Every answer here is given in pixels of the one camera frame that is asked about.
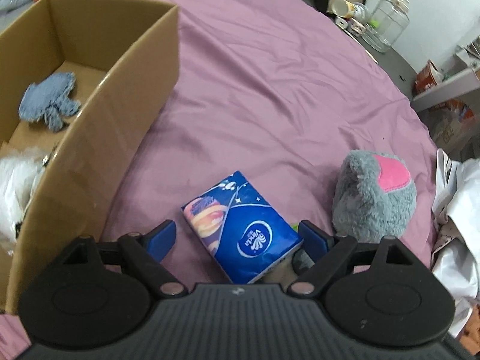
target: cardboard package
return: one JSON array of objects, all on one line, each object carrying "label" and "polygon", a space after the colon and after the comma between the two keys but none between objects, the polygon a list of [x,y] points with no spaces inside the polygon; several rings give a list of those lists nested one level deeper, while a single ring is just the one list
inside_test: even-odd
[{"label": "cardboard package", "polygon": [[461,159],[462,149],[480,133],[480,114],[467,105],[466,96],[437,104],[419,115],[435,145],[455,159]]},{"label": "cardboard package", "polygon": [[[0,308],[15,313],[21,292],[74,238],[100,237],[178,79],[177,25],[178,8],[156,0],[40,0],[0,34],[0,143],[52,152],[13,258],[0,257]],[[70,126],[52,133],[19,121],[27,87],[56,71],[76,75],[70,98],[82,107]]]}]

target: gray plush toy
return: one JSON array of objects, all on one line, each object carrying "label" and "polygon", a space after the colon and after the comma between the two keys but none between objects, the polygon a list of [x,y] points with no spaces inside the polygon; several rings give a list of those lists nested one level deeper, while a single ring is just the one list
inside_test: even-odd
[{"label": "gray plush toy", "polygon": [[18,109],[20,119],[27,122],[45,121],[53,132],[60,131],[64,125],[61,115],[73,116],[80,102],[68,98],[75,85],[73,73],[54,73],[41,83],[31,84]]},{"label": "gray plush toy", "polygon": [[360,242],[401,237],[416,208],[417,189],[405,163],[395,155],[352,150],[340,168],[333,199],[339,235]]}]

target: vinda logo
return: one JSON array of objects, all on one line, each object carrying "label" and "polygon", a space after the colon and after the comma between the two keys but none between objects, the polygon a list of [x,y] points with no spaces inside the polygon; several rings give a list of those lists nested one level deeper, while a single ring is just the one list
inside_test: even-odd
[{"label": "vinda logo", "polygon": [[243,257],[256,257],[265,252],[272,243],[272,228],[264,221],[254,221],[245,229],[237,243],[237,250]]}]

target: white wall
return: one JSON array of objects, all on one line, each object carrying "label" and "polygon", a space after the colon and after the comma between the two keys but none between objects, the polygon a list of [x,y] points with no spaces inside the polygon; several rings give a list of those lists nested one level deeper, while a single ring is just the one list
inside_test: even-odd
[{"label": "white wall", "polygon": [[[366,6],[373,10],[378,1],[367,0]],[[410,24],[393,48],[417,72],[428,59],[448,66],[456,44],[480,34],[480,0],[409,1]]]}]

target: blue tissue pack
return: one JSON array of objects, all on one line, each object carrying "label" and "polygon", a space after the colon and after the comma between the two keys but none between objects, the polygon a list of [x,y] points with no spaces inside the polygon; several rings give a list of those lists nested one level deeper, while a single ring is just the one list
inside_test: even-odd
[{"label": "blue tissue pack", "polygon": [[239,171],[182,211],[235,284],[253,283],[302,244],[302,238]]}]

